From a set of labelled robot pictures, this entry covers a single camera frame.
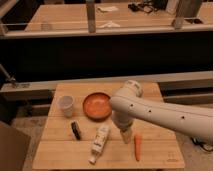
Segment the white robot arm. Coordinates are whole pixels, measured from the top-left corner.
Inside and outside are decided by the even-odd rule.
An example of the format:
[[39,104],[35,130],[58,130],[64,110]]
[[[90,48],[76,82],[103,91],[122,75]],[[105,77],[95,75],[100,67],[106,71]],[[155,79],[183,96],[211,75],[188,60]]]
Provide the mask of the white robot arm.
[[213,144],[213,109],[152,101],[141,95],[141,85],[128,80],[111,96],[112,120],[121,132],[139,119]]

